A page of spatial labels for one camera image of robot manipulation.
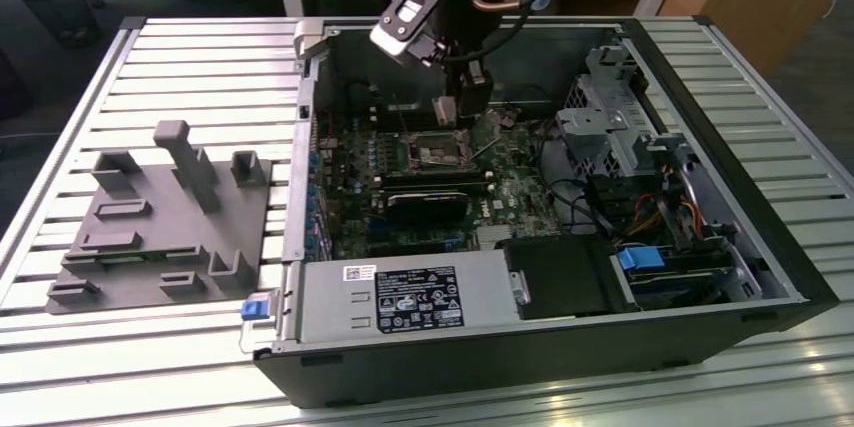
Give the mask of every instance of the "green circuit board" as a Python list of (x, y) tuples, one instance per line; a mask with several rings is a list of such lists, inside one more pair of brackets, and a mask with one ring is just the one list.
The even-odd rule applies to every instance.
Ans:
[[(326, 190), (334, 216), (334, 258), (397, 255), (398, 246), (429, 246), (445, 252), (480, 250), (477, 232), (482, 227), (508, 226), (513, 237), (561, 233), (561, 220), (536, 168), (533, 130), (540, 124), (542, 121), (516, 123), (502, 109), (494, 109), (461, 131), (378, 133), (370, 126), (349, 129), (334, 142), (336, 148), (324, 153), (332, 174)], [(458, 148), (452, 153), (454, 144)], [(466, 217), (454, 225), (388, 228), (385, 194), (374, 179), (420, 169), (489, 172), (490, 192), (472, 196)]]

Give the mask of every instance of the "power supply label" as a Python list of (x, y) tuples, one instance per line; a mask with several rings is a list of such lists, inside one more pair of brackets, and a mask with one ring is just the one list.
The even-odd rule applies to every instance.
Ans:
[(466, 325), (454, 267), (377, 272), (374, 282), (384, 334)]

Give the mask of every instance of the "slotted aluminum table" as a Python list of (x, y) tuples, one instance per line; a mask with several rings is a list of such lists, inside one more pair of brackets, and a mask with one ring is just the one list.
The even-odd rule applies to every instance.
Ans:
[[(130, 148), (141, 163), (169, 162), (151, 140), (163, 119), (194, 126), (190, 140), (213, 160), (253, 149), (275, 162), (262, 288), (278, 286), (299, 83), (295, 23), (153, 19), (119, 32), (0, 244), (0, 425), (741, 426), (852, 420), (854, 182), (717, 29), (692, 19), (645, 25), (844, 300), (796, 329), (670, 371), (302, 411), (242, 350), (241, 302), (45, 313), (97, 189), (89, 174), (97, 153)], [(665, 99), (654, 96), (653, 102), (678, 129)], [(271, 339), (273, 328), (253, 336)]]

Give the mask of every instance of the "blue tab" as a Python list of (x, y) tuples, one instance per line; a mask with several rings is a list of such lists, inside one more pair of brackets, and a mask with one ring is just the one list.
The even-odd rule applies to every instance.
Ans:
[(628, 247), (617, 257), (624, 270), (665, 267), (665, 259), (657, 247)]
[(243, 320), (265, 320), (270, 318), (270, 300), (247, 300), (241, 309)]

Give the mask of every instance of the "gray 3d printed holder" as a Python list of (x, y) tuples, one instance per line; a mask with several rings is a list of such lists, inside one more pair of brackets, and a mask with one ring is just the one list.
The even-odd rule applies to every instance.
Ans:
[(171, 165), (101, 154), (101, 188), (47, 311), (66, 314), (243, 299), (258, 287), (273, 163), (255, 152), (211, 162), (183, 121), (163, 121), (155, 144)]

